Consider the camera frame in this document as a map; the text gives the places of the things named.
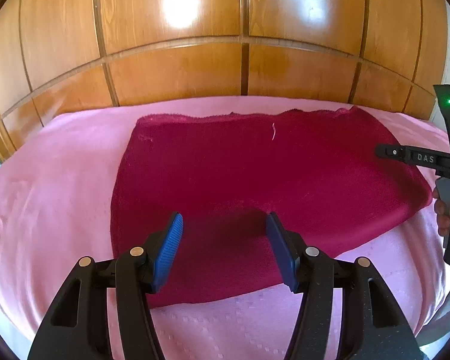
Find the person's right hand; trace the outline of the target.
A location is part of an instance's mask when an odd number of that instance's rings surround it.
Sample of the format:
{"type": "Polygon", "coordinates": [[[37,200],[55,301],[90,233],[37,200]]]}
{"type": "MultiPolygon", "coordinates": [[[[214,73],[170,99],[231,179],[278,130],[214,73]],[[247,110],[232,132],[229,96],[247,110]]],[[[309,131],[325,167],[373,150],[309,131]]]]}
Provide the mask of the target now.
{"type": "Polygon", "coordinates": [[[438,234],[447,236],[450,232],[450,209],[447,209],[446,204],[440,199],[437,188],[433,189],[433,198],[435,199],[434,211],[436,213],[438,234]]]}

